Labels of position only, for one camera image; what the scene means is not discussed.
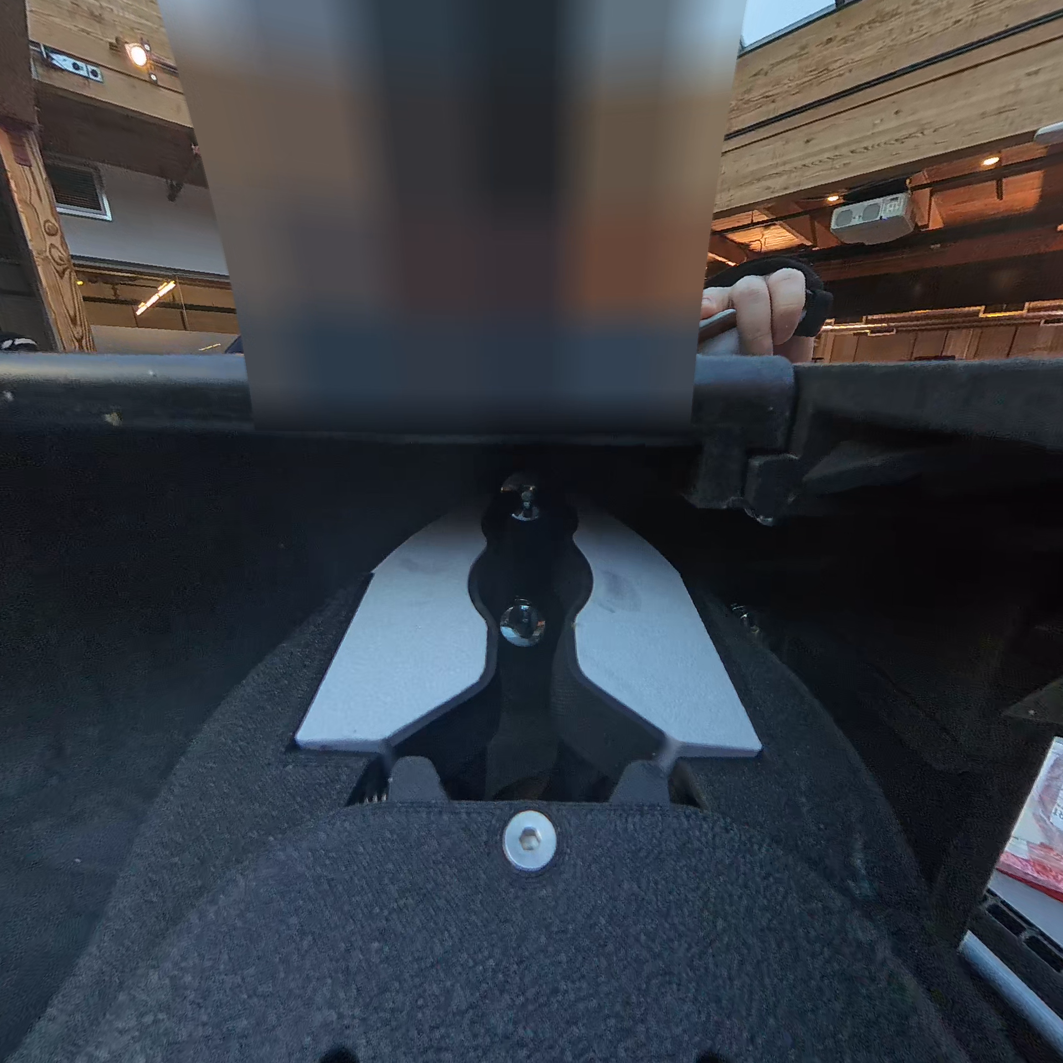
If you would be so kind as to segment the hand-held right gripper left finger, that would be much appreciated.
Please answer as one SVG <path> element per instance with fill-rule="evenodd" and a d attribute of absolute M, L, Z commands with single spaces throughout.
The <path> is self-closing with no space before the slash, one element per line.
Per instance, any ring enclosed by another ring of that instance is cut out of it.
<path fill-rule="evenodd" d="M 296 730 L 299 750 L 420 756 L 445 777 L 485 749 L 497 708 L 476 698 L 496 673 L 497 636 L 470 590 L 484 512 L 457 507 L 375 567 Z"/>

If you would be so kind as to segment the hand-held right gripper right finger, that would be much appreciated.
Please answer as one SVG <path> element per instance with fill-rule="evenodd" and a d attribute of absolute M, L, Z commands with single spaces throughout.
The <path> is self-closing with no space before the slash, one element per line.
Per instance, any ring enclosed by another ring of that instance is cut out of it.
<path fill-rule="evenodd" d="M 649 761 L 757 757 L 762 743 L 684 578 L 645 538 L 597 507 L 578 507 L 572 539 L 590 590 L 566 652 L 580 703 L 566 743 L 619 778 Z"/>

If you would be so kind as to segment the person's left hand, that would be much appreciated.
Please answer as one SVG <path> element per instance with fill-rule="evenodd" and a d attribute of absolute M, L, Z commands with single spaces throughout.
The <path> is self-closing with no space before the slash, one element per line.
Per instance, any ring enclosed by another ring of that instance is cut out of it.
<path fill-rule="evenodd" d="M 816 340 L 796 334 L 806 280 L 802 270 L 783 267 L 767 275 L 745 275 L 730 286 L 706 287 L 701 293 L 701 318 L 733 311 L 737 351 L 743 355 L 777 354 L 792 364 L 810 362 Z"/>

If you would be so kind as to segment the white ceiling box device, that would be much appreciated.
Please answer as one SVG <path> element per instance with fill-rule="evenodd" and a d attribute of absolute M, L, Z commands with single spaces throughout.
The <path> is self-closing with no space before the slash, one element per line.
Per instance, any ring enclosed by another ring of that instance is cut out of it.
<path fill-rule="evenodd" d="M 841 244 L 885 244 L 917 229 L 911 193 L 883 195 L 833 210 L 830 232 Z"/>

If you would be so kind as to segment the black plastic crate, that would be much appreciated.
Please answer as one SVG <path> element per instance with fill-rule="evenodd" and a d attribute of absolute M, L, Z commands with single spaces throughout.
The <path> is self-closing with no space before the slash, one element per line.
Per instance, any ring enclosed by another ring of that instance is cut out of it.
<path fill-rule="evenodd" d="M 1061 1012 L 1061 930 L 990 885 L 1061 737 L 1061 359 L 701 358 L 694 409 L 287 435 L 235 355 L 2 357 L 2 1061 L 1058 1061 L 959 945 Z M 457 507 L 485 749 L 299 750 Z M 567 745 L 578 507 L 684 578 L 757 757 Z"/>

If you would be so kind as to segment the red printed packet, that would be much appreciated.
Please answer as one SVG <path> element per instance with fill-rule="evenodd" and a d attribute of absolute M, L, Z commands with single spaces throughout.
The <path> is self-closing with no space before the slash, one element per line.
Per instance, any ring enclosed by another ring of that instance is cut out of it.
<path fill-rule="evenodd" d="M 1062 739 L 1056 737 L 996 870 L 1062 900 Z"/>

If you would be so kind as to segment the white metal rod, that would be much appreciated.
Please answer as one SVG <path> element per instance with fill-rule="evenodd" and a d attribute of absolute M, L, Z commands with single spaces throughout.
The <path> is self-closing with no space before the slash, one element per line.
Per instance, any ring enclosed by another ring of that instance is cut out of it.
<path fill-rule="evenodd" d="M 1043 1000 L 1037 993 L 1012 971 L 997 954 L 975 933 L 962 937 L 959 954 L 977 976 L 1003 1001 L 1010 1014 L 1019 1017 L 1036 1032 L 1056 1058 L 1062 1057 L 1061 1012 Z"/>

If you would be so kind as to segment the wooden pillar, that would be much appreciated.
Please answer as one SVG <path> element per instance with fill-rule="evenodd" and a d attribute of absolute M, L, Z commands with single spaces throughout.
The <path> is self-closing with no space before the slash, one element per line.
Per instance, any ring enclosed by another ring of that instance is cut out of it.
<path fill-rule="evenodd" d="M 1 121 L 3 187 L 15 216 L 38 302 L 43 307 L 48 350 L 96 351 L 75 267 L 60 224 L 60 210 L 48 176 L 35 126 Z"/>

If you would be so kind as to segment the skylight window frame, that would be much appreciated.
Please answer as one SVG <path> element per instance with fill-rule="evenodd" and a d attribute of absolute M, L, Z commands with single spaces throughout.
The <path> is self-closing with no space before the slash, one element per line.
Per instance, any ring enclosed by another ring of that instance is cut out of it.
<path fill-rule="evenodd" d="M 746 1 L 740 51 L 772 43 L 837 9 L 836 1 Z"/>

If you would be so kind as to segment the white wall vent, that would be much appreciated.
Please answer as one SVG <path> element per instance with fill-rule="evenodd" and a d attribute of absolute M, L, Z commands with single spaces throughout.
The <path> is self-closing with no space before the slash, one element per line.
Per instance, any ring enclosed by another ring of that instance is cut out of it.
<path fill-rule="evenodd" d="M 88 165 L 46 161 L 46 175 L 51 184 L 60 215 L 112 221 L 109 199 L 101 173 Z"/>

